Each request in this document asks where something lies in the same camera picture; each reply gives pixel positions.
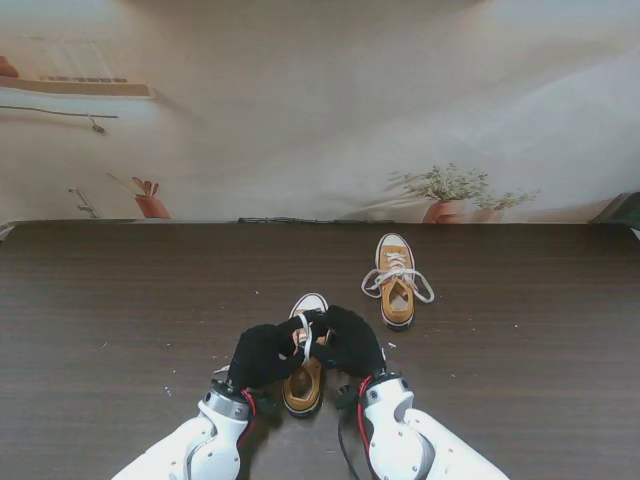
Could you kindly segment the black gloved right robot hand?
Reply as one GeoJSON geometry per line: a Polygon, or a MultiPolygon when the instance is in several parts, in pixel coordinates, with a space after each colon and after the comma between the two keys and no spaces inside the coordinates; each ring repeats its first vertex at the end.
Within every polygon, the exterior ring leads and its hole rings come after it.
{"type": "Polygon", "coordinates": [[[386,369],[386,362],[374,330],[357,313],[337,305],[330,305],[326,312],[309,314],[315,337],[330,333],[333,342],[310,347],[310,356],[329,369],[340,370],[352,377],[379,376],[386,369]]]}

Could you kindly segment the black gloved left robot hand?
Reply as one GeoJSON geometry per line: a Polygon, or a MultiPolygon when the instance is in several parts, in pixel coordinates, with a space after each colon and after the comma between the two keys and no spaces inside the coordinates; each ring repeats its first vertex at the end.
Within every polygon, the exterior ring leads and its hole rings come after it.
{"type": "Polygon", "coordinates": [[[307,310],[278,325],[261,324],[243,332],[227,373],[227,385],[233,391],[256,389],[290,377],[310,356],[313,332],[298,347],[293,335],[311,327],[307,310]]]}

